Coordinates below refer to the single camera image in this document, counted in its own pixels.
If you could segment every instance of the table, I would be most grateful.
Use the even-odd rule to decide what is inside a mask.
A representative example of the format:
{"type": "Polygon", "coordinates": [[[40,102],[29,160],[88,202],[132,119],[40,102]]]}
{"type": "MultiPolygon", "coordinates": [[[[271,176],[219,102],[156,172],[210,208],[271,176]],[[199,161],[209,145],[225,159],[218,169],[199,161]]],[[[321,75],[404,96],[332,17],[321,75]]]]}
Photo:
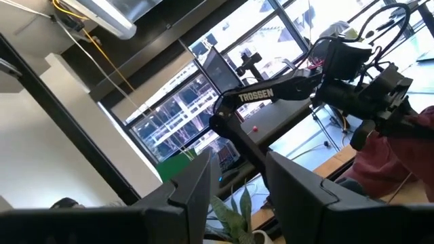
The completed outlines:
{"type": "MultiPolygon", "coordinates": [[[[309,99],[303,101],[278,100],[261,108],[244,121],[241,124],[241,128],[266,153],[272,143],[311,114],[310,105],[311,101],[309,99]],[[253,126],[258,128],[257,132],[252,131],[253,126]]],[[[244,185],[246,179],[249,181],[257,174],[258,172],[253,165],[244,163],[239,168],[239,175],[237,177],[225,187],[212,191],[216,191],[217,196],[225,199],[231,195],[232,186],[234,186],[234,189],[238,189],[244,185]]]]}

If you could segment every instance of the black cable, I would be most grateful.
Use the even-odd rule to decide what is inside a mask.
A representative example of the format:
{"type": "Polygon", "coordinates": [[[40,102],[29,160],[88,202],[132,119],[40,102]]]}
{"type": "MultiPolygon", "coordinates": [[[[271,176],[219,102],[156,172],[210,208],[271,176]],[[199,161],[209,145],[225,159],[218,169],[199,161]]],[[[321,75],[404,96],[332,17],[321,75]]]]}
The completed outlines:
{"type": "Polygon", "coordinates": [[[363,26],[361,27],[360,31],[359,31],[359,35],[355,38],[355,39],[344,39],[344,38],[340,38],[340,37],[320,37],[318,38],[318,40],[316,40],[316,42],[314,42],[314,44],[312,45],[312,47],[309,49],[309,51],[307,52],[307,54],[304,56],[304,58],[298,63],[298,65],[296,66],[295,70],[298,70],[300,68],[300,66],[302,65],[302,63],[304,61],[306,61],[306,59],[312,54],[313,49],[318,45],[319,42],[321,41],[325,41],[325,40],[329,40],[329,41],[342,41],[345,43],[355,43],[360,41],[360,39],[363,36],[363,32],[366,29],[366,26],[369,24],[369,22],[371,22],[371,20],[373,18],[375,18],[377,15],[379,15],[380,13],[394,8],[394,7],[402,7],[405,12],[406,12],[406,19],[404,20],[404,24],[401,27],[401,30],[399,31],[397,37],[395,37],[377,56],[381,58],[381,56],[388,50],[391,48],[391,46],[393,44],[395,44],[395,42],[398,40],[398,38],[402,35],[402,33],[405,31],[405,29],[408,26],[408,22],[410,21],[410,15],[411,15],[411,9],[407,6],[407,4],[405,3],[393,3],[393,4],[389,4],[386,5],[382,8],[380,8],[379,10],[375,11],[363,24],[363,26]]]}
{"type": "Polygon", "coordinates": [[[396,34],[396,36],[392,39],[391,42],[389,42],[389,44],[387,44],[386,47],[384,47],[381,52],[379,52],[377,54],[377,56],[375,57],[375,66],[379,67],[378,63],[380,62],[380,59],[384,56],[384,54],[398,41],[398,39],[404,34],[404,32],[406,31],[408,24],[410,22],[410,16],[412,15],[412,10],[410,9],[410,7],[408,7],[407,4],[405,3],[393,3],[393,4],[389,4],[386,5],[385,7],[382,7],[381,9],[389,9],[392,7],[398,7],[398,8],[402,8],[405,12],[406,12],[406,18],[403,21],[403,24],[401,25],[401,28],[399,30],[399,32],[396,34]]]}

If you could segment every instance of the green panel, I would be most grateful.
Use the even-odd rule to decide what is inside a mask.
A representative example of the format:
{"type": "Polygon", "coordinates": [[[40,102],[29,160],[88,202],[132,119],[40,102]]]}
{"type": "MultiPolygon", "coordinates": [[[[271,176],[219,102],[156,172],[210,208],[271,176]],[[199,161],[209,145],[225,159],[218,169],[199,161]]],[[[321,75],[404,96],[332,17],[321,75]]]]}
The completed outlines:
{"type": "Polygon", "coordinates": [[[158,174],[163,182],[166,182],[179,174],[191,161],[187,155],[195,158],[196,152],[194,149],[188,150],[185,153],[180,153],[173,156],[157,165],[158,174]]]}

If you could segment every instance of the white wall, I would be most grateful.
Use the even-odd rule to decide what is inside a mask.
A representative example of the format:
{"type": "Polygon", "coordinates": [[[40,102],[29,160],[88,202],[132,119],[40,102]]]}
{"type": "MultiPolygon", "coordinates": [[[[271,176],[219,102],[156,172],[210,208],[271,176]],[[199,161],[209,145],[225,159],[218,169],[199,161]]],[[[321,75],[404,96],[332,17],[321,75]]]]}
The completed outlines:
{"type": "Polygon", "coordinates": [[[27,93],[0,94],[0,195],[14,208],[71,197],[87,206],[118,199],[27,93]]]}
{"type": "Polygon", "coordinates": [[[41,78],[125,179],[142,197],[161,185],[149,160],[88,96],[82,81],[59,55],[46,60],[51,68],[41,78]]]}
{"type": "MultiPolygon", "coordinates": [[[[152,76],[143,85],[136,89],[135,92],[131,93],[131,100],[136,105],[141,106],[194,58],[195,57],[191,52],[184,52],[178,56],[175,60],[170,62],[166,67],[161,69],[157,74],[152,76]]],[[[125,121],[136,110],[137,108],[128,99],[123,99],[112,108],[113,113],[122,121],[125,121]]]]}

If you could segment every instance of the person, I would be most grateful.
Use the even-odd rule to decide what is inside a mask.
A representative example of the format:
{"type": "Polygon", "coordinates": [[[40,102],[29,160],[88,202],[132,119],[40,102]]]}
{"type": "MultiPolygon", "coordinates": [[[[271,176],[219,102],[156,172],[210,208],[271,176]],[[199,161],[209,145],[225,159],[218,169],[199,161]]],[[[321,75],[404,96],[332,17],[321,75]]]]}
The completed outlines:
{"type": "Polygon", "coordinates": [[[85,208],[83,205],[79,204],[76,200],[71,199],[69,197],[62,198],[59,201],[56,201],[50,209],[57,208],[85,208]]]}

